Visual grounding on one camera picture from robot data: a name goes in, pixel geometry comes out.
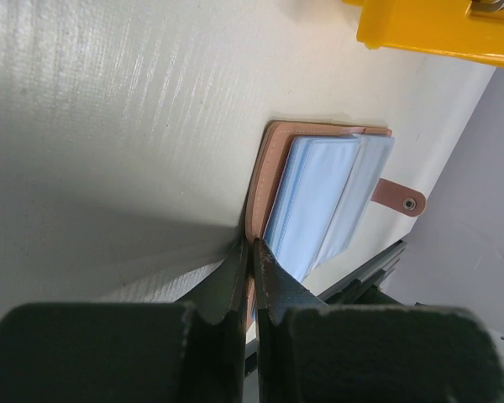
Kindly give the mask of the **yellow plastic bin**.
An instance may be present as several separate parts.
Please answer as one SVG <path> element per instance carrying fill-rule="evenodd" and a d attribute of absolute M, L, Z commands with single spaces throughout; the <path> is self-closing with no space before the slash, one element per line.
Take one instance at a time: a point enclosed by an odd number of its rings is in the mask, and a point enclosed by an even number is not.
<path fill-rule="evenodd" d="M 356 38 L 504 68 L 504 1 L 349 1 L 361 8 Z"/>

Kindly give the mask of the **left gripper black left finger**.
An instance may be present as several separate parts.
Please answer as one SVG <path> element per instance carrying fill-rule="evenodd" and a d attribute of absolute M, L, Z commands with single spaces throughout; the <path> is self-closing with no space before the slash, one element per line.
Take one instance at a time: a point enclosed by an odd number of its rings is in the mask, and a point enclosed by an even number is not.
<path fill-rule="evenodd" d="M 248 244 L 172 303 L 31 303 L 0 321 L 0 402 L 238 402 Z"/>

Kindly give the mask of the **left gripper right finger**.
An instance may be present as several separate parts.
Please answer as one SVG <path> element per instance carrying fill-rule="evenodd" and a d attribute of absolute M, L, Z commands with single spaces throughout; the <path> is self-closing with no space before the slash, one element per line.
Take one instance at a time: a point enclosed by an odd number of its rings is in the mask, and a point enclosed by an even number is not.
<path fill-rule="evenodd" d="M 504 402 L 491 335 L 451 306 L 329 305 L 254 243 L 263 402 Z"/>

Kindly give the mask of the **brown leather card holder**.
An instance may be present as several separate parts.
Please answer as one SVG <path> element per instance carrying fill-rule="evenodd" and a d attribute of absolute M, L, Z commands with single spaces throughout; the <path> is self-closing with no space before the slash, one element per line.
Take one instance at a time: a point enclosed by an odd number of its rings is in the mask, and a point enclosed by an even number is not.
<path fill-rule="evenodd" d="M 389 128 L 270 123 L 249 187 L 246 238 L 263 238 L 280 266 L 303 281 L 349 247 L 370 202 L 422 215 L 422 192 L 381 175 L 394 143 Z"/>

